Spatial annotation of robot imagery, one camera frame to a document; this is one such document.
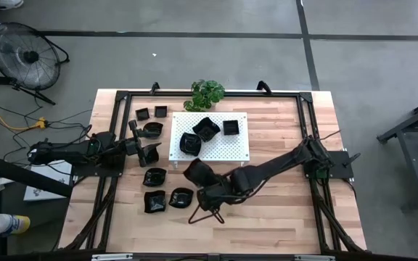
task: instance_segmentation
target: butcher block tabletop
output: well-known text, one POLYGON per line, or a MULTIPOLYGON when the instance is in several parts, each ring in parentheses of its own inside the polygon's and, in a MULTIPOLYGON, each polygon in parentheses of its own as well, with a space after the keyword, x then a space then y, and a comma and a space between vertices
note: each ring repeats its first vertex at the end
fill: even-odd
MULTIPOLYGON (((90 133, 109 130, 116 91, 117 89, 98 90, 91 114, 90 124, 93 127, 90 133)), ((331 93, 313 91, 312 97, 320 136, 325 137, 338 131, 340 127, 331 93)), ((123 175, 118 181, 107 251, 224 254, 320 253, 311 190, 301 166, 273 177, 253 198, 243 204, 233 206, 223 204, 221 215, 225 224, 220 224, 214 218, 193 225, 188 224, 188 218, 197 206, 196 196, 192 204, 185 209, 177 209, 167 204, 165 212, 144 213, 145 192, 164 190, 168 203, 171 192, 175 188, 185 187, 193 191, 197 190, 183 175, 188 164, 180 162, 178 169, 174 170, 168 160, 172 112, 183 112, 183 103, 187 99, 190 98, 133 97, 128 120, 136 119, 135 110, 148 108, 150 118, 139 121, 138 128, 142 128, 149 122, 159 122, 164 125, 159 139, 142 138, 143 146, 162 143, 157 148, 160 159, 153 166, 140 167, 136 155, 126 158, 123 175), (154 117, 155 106, 167 106, 167 117, 154 117), (150 188, 142 185, 144 173, 151 167, 161 167, 168 171, 162 186, 150 188)), ((122 103, 116 134, 120 132, 123 110, 122 103)), ((259 165, 289 152, 302 139, 298 108, 295 99, 292 98, 226 97, 217 103, 211 112, 247 113, 250 162, 245 165, 259 165)), ((304 112, 308 133, 312 133, 305 104, 304 112)), ((128 130, 126 138, 130 137, 132 134, 128 130)), ((323 140, 322 143, 328 150, 343 148, 339 133, 323 140)), ((207 163, 219 174, 239 167, 239 163, 236 162, 207 163)), ((88 177, 73 189, 59 247, 68 245, 91 217, 98 180, 96 177, 88 177)), ((353 191, 342 180, 331 180, 329 186, 338 221, 349 236, 361 248, 366 249, 353 191)), ((195 218, 207 214, 199 211, 195 218)), ((103 219, 99 221, 96 244, 101 237, 102 221, 103 219)), ((332 246, 326 218, 324 218, 324 227, 327 242, 329 246, 332 246)))

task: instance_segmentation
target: fan grille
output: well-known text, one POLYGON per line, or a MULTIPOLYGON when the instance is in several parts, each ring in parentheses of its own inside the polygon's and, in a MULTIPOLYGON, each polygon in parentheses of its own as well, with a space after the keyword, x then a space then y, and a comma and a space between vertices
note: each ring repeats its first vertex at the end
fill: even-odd
POLYGON ((44 90, 59 78, 59 56, 37 30, 16 22, 2 23, 0 71, 16 86, 44 90))

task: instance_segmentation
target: white paper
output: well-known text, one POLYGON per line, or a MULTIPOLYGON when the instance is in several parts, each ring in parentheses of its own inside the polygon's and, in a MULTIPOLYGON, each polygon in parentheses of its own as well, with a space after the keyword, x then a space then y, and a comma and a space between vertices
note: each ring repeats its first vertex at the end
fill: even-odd
MULTIPOLYGON (((72 170, 72 165, 63 160, 50 162, 49 165, 55 168, 56 170, 60 172, 64 172, 64 173, 70 173, 70 171, 72 170)), ((69 175, 58 173, 56 170, 53 170, 48 166, 45 166, 45 165, 31 166, 31 170, 45 177, 52 178, 56 181, 62 182, 67 185, 69 184, 69 180, 70 180, 69 175)), ((36 200, 62 199, 62 198, 64 198, 64 196, 60 196, 51 192, 42 191, 39 188, 27 186, 23 200, 36 201, 36 200)))

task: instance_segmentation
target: sneaker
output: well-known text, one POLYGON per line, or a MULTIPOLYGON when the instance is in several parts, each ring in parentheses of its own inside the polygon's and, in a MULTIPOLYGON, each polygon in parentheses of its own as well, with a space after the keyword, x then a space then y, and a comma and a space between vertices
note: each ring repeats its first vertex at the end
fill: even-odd
POLYGON ((23 0, 0 0, 0 10, 9 10, 23 5, 23 0))

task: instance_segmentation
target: concrete floor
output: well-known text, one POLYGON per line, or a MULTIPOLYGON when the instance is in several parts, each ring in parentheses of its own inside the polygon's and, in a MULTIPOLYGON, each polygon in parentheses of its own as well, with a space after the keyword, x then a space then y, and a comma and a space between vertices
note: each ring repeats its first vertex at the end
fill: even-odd
MULTIPOLYGON (((418 35, 418 0, 303 0, 310 33, 418 35)), ((299 33, 294 0, 25 0, 1 21, 40 29, 161 32, 299 33)), ((72 60, 45 91, 58 105, 36 117, 60 119, 91 108, 98 88, 188 88, 211 78, 226 88, 311 90, 301 40, 51 37, 72 60)), ((375 137, 418 105, 418 42, 312 41, 321 90, 331 91, 343 143, 352 153, 361 222, 369 250, 418 257, 418 211, 399 207, 418 195, 399 144, 375 137)), ((0 105, 27 113, 33 99, 0 86, 0 105)), ((19 117, 4 113, 13 125, 19 117)), ((71 122, 87 124, 89 113, 71 122)), ((76 138, 79 130, 35 130, 29 144, 76 138)), ((0 157, 15 149, 0 126, 0 157)), ((23 158, 25 152, 8 160, 23 158)), ((51 249, 55 233, 37 244, 51 249)))

